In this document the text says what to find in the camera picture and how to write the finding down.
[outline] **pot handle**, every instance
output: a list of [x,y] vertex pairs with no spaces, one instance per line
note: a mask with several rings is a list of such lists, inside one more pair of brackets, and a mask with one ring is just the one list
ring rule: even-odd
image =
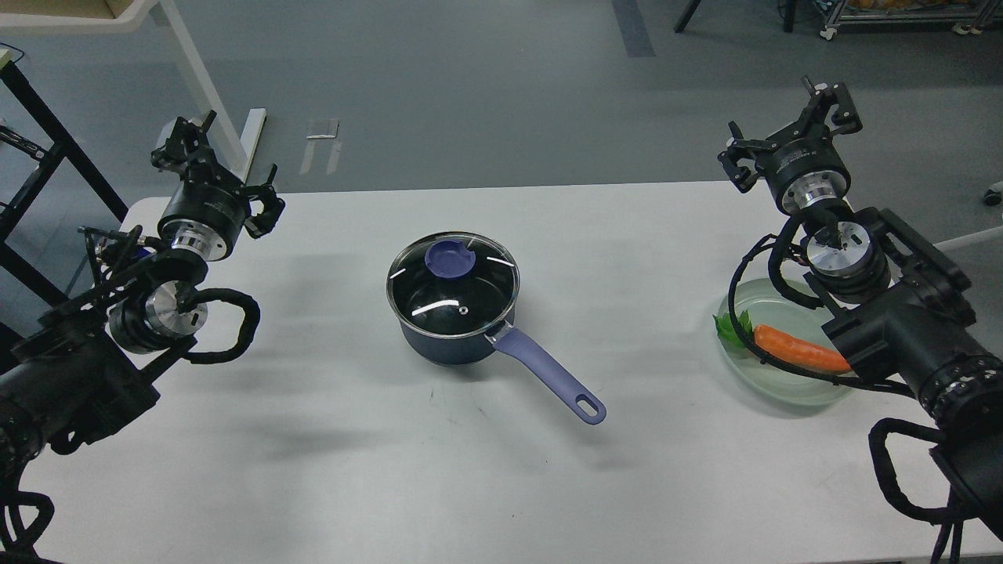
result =
[[[526,364],[583,421],[598,425],[606,418],[606,405],[523,331],[507,322],[500,331],[487,337],[487,340],[491,341],[498,352]],[[591,407],[594,413],[583,408],[583,404]]]

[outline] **caster wheel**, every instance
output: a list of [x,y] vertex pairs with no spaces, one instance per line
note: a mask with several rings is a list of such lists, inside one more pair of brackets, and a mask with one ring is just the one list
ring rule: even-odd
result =
[[982,203],[986,206],[1003,204],[1003,183],[996,183],[982,195]]

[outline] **blue pot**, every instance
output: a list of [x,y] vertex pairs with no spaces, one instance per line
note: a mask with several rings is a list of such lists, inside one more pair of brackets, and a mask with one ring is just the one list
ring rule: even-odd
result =
[[404,338],[432,362],[476,362],[498,350],[523,362],[584,421],[606,406],[546,350],[517,329],[519,267],[505,247],[467,232],[429,235],[390,266],[386,295]]

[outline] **handle hole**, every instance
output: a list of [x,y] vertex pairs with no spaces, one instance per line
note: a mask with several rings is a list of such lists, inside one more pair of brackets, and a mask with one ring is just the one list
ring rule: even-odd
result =
[[578,406],[581,407],[582,410],[585,411],[585,414],[590,417],[594,417],[599,414],[599,407],[597,407],[596,404],[592,402],[592,399],[589,399],[587,395],[579,395],[575,399],[575,402],[578,403]]

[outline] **carrot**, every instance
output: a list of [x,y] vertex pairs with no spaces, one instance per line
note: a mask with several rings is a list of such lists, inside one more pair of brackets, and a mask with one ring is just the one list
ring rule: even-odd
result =
[[763,350],[791,364],[825,372],[850,371],[850,364],[839,352],[788,335],[769,325],[756,325],[752,336]]
[[[746,333],[752,334],[752,339],[755,344],[759,345],[759,348],[780,360],[823,372],[842,374],[851,370],[847,360],[834,350],[798,339],[769,325],[760,324],[753,328],[748,310],[738,315],[738,324],[745,329]],[[738,335],[735,334],[735,328],[731,325],[731,319],[727,315],[720,317],[715,315],[714,325],[717,327],[717,335],[721,340],[734,346],[745,347]]]

